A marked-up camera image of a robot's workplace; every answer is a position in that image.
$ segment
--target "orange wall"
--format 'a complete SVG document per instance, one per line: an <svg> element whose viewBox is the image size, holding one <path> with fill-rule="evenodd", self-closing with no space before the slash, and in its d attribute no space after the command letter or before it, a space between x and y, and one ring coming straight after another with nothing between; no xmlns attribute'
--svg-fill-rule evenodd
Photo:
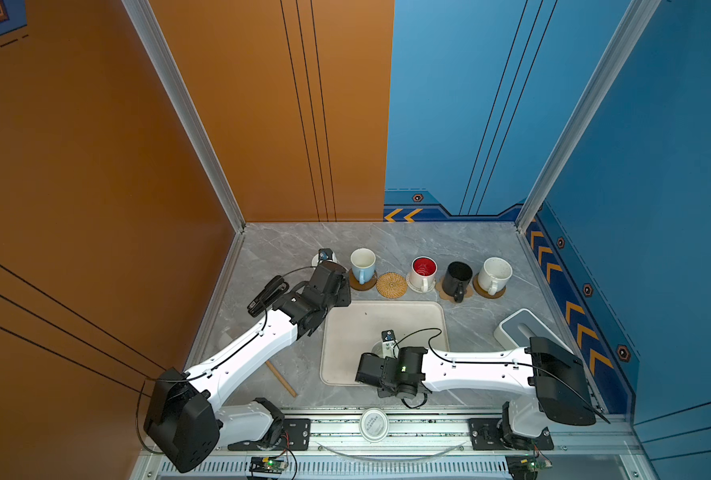
<svg viewBox="0 0 711 480"><path fill-rule="evenodd" d="M230 224L120 1L33 0L27 15L0 37L18 38L0 47L0 263L181 368ZM0 293L148 376L161 371L1 268ZM1 297L0 326L141 385ZM126 478L136 400L0 330L0 478Z"/></svg>
<svg viewBox="0 0 711 480"><path fill-rule="evenodd" d="M393 2L151 2L247 221L380 220Z"/></svg>

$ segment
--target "white round lid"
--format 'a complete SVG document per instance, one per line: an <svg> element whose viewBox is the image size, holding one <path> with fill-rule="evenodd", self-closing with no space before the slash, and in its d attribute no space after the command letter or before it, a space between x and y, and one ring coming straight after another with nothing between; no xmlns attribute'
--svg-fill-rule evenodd
<svg viewBox="0 0 711 480"><path fill-rule="evenodd" d="M379 408L370 408L363 412L359 422L361 435L370 442L380 442L387 437L389 426L388 416Z"/></svg>

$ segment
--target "round wooden coaster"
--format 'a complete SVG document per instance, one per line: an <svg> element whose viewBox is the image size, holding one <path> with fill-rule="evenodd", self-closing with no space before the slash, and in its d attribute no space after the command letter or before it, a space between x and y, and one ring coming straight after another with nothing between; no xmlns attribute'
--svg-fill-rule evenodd
<svg viewBox="0 0 711 480"><path fill-rule="evenodd" d="M446 294L446 292L444 291L443 285L444 285L444 277L442 276L441 279L435 283L435 289L438 292L438 296L440 296L443 300L447 300L449 302L456 303L454 301L454 297ZM473 287L471 286L470 283L468 283L464 298L470 298L471 296L473 296Z"/></svg>
<svg viewBox="0 0 711 480"><path fill-rule="evenodd" d="M504 291L507 290L507 286L505 286L502 290L495 293L494 296L489 295L489 293L486 290L482 289L481 286L478 285L478 275L477 274L476 274L476 276L473 277L472 283L473 283L473 288L475 288L475 292L478 295L483 296L484 298L492 299L492 300L503 296Z"/></svg>
<svg viewBox="0 0 711 480"><path fill-rule="evenodd" d="M385 298L399 298L406 293L406 279L403 275L388 272L377 280L377 291Z"/></svg>
<svg viewBox="0 0 711 480"><path fill-rule="evenodd" d="M350 288L353 290L358 290L359 292L366 292L367 290L371 290L374 288L374 285L377 284L377 272L374 272L374 275L371 276L371 280L364 283L361 285L358 283L358 280L356 279L356 276L353 275L352 269L348 270L348 273L350 274Z"/></svg>

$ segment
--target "light blue mug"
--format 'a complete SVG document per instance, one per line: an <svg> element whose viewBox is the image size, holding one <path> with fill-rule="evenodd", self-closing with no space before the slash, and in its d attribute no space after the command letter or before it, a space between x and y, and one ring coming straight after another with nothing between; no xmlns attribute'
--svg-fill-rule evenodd
<svg viewBox="0 0 711 480"><path fill-rule="evenodd" d="M374 276L374 265L376 261L376 255L368 248L359 248L350 255L353 276L358 280L358 283L363 285L371 280Z"/></svg>

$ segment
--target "beige tray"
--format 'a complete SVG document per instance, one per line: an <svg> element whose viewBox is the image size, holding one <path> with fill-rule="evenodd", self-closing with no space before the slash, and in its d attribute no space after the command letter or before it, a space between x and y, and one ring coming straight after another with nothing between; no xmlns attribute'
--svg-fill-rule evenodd
<svg viewBox="0 0 711 480"><path fill-rule="evenodd" d="M354 300L350 306L331 309L324 322L321 381L331 386L360 386L355 378L361 354L377 351L383 330L393 330L400 340L430 327L441 329L433 347L448 351L444 310L436 302ZM436 333L415 333L400 346L427 348L427 340Z"/></svg>

